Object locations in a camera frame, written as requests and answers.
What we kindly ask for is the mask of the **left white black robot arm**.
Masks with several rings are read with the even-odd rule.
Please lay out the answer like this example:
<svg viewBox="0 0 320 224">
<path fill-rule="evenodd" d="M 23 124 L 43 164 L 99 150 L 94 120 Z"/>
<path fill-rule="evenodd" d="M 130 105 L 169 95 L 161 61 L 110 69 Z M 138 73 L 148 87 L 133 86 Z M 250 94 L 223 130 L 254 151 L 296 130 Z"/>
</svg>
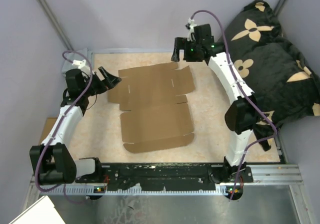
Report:
<svg viewBox="0 0 320 224">
<path fill-rule="evenodd" d="M 103 67 L 95 72 L 71 69 L 66 72 L 67 88 L 63 92 L 59 116 L 48 136 L 40 145 L 32 146 L 29 156 L 38 186 L 73 183 L 86 176 L 92 182 L 99 182 L 104 170 L 96 157 L 74 160 L 67 149 L 78 123 L 89 105 L 89 97 L 113 89 L 121 78 L 108 73 Z"/>
</svg>

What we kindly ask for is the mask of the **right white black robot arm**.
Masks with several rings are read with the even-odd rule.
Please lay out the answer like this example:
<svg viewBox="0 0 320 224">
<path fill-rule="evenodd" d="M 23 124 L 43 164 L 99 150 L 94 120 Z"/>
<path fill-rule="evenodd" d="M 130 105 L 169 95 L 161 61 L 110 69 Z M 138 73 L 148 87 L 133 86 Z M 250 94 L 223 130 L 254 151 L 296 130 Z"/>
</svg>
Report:
<svg viewBox="0 0 320 224">
<path fill-rule="evenodd" d="M 236 71 L 225 44 L 215 42 L 209 24 L 197 25 L 189 20 L 185 27 L 188 36 L 175 38 L 171 60 L 178 62 L 180 51 L 183 51 L 183 60 L 187 62 L 205 61 L 222 84 L 230 102 L 224 120 L 231 138 L 222 167 L 214 170 L 210 176 L 215 183 L 234 182 L 240 177 L 240 172 L 246 169 L 242 156 L 259 118 L 253 104 L 260 104 L 262 98 L 254 95 Z"/>
</svg>

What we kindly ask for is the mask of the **brown cardboard box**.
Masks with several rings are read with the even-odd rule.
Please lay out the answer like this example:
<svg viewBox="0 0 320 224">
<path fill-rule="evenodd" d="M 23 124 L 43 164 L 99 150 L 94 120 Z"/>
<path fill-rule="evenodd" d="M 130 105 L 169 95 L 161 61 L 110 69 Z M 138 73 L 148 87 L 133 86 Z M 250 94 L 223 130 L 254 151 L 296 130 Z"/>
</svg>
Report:
<svg viewBox="0 0 320 224">
<path fill-rule="evenodd" d="M 119 70 L 108 92 L 119 105 L 123 146 L 130 153 L 184 147 L 194 140 L 187 94 L 196 89 L 189 66 L 162 63 Z"/>
</svg>

